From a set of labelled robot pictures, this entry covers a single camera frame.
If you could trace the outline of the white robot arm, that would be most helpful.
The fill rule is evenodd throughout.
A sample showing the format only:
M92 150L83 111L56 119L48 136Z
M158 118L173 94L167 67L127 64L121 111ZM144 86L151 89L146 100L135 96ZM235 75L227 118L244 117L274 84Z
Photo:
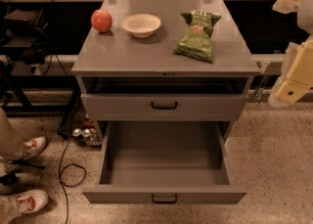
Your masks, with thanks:
M300 44L290 43L268 103L282 108L294 104L313 88L313 0L277 0L273 10L281 14L296 12L297 26L309 34Z

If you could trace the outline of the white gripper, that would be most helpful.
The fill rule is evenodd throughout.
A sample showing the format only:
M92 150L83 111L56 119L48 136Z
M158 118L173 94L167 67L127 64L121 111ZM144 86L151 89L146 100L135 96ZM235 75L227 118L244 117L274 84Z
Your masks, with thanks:
M294 104L313 87L313 36L300 45L291 43L268 103L282 108Z

